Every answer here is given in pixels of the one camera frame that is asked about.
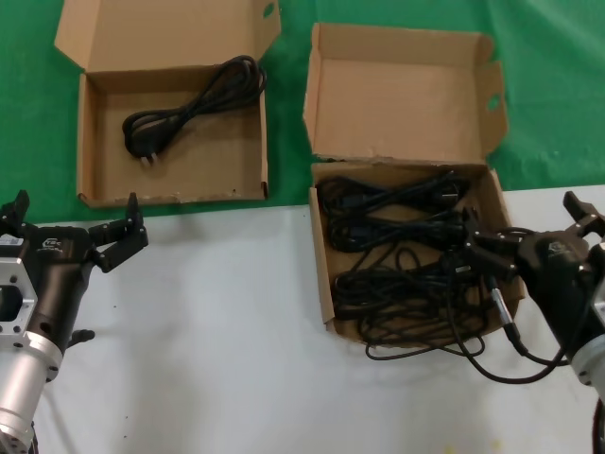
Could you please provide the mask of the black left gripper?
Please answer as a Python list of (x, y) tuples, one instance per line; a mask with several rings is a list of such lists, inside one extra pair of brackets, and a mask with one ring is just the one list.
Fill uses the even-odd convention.
[(37, 303), (27, 331), (64, 351), (94, 264), (108, 273), (148, 245), (147, 229), (135, 193), (122, 219), (91, 227), (25, 225), (29, 196), (20, 190), (1, 206), (1, 235), (26, 241), (26, 269)]

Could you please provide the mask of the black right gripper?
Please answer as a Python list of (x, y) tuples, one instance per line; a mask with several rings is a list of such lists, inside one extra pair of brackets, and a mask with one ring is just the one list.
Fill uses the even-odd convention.
[(604, 237), (605, 219), (573, 191), (564, 194), (563, 207), (574, 221), (565, 232), (534, 234), (522, 241), (489, 232), (479, 223), (476, 210), (466, 207), (463, 255), (473, 269), (502, 281), (511, 281), (518, 271), (560, 347), (574, 356), (604, 334), (602, 322), (588, 307), (604, 280), (604, 251), (581, 237)]

